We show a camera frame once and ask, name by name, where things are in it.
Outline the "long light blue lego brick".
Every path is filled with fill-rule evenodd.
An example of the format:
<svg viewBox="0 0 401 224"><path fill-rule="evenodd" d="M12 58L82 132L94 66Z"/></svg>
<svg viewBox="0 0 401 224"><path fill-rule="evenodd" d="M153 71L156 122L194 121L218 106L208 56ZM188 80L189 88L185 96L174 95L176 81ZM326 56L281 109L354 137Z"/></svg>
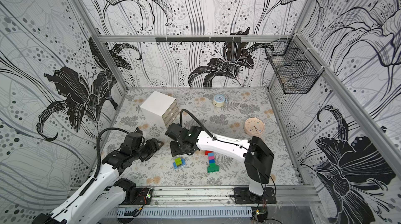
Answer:
<svg viewBox="0 0 401 224"><path fill-rule="evenodd" d="M181 167L185 166L186 163L185 163L185 160L184 160L183 158L182 158L182 161L183 161L183 165L180 166L180 167L176 167L176 166L174 165L174 162L173 162L173 167L174 167L174 169L178 169L178 168L181 168Z"/></svg>

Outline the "long green lego brick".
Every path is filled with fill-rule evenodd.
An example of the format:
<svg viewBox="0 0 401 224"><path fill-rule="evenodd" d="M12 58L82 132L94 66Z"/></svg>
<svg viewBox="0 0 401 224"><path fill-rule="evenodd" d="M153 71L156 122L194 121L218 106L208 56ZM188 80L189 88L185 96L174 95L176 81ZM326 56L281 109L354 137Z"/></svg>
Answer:
<svg viewBox="0 0 401 224"><path fill-rule="evenodd" d="M207 167L207 172L208 173L219 172L219 166L216 165L215 163L210 163L209 166Z"/></svg>

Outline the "lime green lego brick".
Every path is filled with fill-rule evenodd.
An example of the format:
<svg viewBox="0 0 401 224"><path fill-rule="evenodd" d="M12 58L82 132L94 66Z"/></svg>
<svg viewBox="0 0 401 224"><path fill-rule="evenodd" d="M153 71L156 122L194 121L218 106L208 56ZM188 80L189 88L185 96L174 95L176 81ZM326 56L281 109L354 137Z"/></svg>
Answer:
<svg viewBox="0 0 401 224"><path fill-rule="evenodd" d="M176 158L176 159L174 160L174 165L175 165L176 167L182 166L182 165L183 165L182 158Z"/></svg>

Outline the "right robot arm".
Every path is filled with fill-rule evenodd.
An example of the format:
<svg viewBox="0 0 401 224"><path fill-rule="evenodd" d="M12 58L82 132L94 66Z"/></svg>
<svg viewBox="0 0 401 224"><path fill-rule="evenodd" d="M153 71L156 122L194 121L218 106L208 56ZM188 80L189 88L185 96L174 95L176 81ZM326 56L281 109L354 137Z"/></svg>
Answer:
<svg viewBox="0 0 401 224"><path fill-rule="evenodd" d="M251 139L234 139L212 133L187 109L180 111L180 122L171 123L165 135L171 139L170 150L173 157L189 156L202 150L244 163L250 178L250 195L265 195L265 186L270 181L275 155L261 138L253 136Z"/></svg>

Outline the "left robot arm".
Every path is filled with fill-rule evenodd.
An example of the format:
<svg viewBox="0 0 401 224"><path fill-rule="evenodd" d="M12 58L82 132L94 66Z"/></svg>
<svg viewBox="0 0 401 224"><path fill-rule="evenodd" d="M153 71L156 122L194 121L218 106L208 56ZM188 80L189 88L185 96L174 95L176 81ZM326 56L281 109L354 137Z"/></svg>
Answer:
<svg viewBox="0 0 401 224"><path fill-rule="evenodd" d="M35 217L34 224L96 224L121 204L147 204L148 190L137 191L133 181L120 176L134 161L148 161L164 143L155 138L145 140L140 129L124 131L123 144L101 158L100 139L104 132L97 137L97 167L93 175L60 206Z"/></svg>

